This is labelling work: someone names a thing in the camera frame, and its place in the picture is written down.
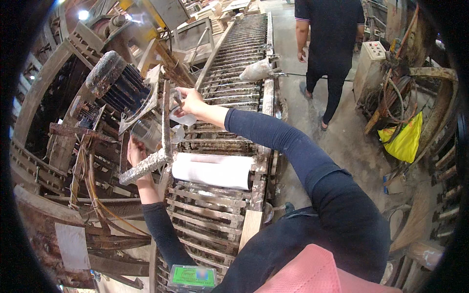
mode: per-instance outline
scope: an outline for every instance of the black shirt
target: black shirt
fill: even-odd
[[[357,25],[364,25],[360,0],[295,0],[295,19],[310,22],[310,54],[326,61],[351,61]]]
[[[232,108],[225,128],[283,153],[312,207],[284,216],[254,235],[212,292],[254,292],[311,243],[331,251],[338,268],[379,283],[389,252],[389,224],[350,173],[306,134],[275,117]],[[169,267],[195,265],[178,240],[165,204],[144,204],[142,210]]]

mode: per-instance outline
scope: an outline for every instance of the worker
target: worker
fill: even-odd
[[[260,287],[272,276],[264,286],[270,286],[271,281],[282,284],[276,277],[284,279],[282,268],[300,265],[295,260],[306,266],[315,265],[316,269],[327,267],[317,274],[327,286],[337,285],[338,271],[339,277],[345,274],[346,279],[359,280],[370,288],[379,286],[375,283],[380,282],[386,268],[389,224],[350,173],[337,166],[306,134],[275,117],[207,105],[195,89],[178,89],[186,97],[182,108],[176,111],[178,117],[193,114],[198,120],[283,153],[312,203],[311,207],[292,211],[255,234],[212,292],[262,290]],[[136,166],[144,158],[144,145],[131,138],[129,162]],[[169,268],[173,264],[196,265],[176,235],[164,195],[158,194],[152,176],[146,175],[136,184],[146,224]],[[303,272],[301,278],[314,278],[311,268],[293,271]]]
[[[311,26],[306,82],[300,83],[302,94],[312,98],[316,83],[327,75],[329,97],[320,123],[321,129],[326,131],[352,67],[355,41],[363,41],[362,4],[360,0],[295,0],[295,19],[297,56],[303,63],[306,62],[303,48]]]

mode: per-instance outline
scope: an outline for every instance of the white roller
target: white roller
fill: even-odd
[[[251,157],[178,153],[173,177],[198,183],[248,190]]]

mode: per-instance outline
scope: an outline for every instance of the green id card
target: green id card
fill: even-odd
[[[203,267],[175,267],[173,283],[215,287],[212,270]]]

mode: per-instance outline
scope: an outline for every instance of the yellow plastic bag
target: yellow plastic bag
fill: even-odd
[[[391,143],[385,143],[384,148],[393,157],[412,163],[418,149],[418,140],[422,130],[422,112],[412,118]],[[393,136],[396,126],[378,130],[381,141],[388,141]]]

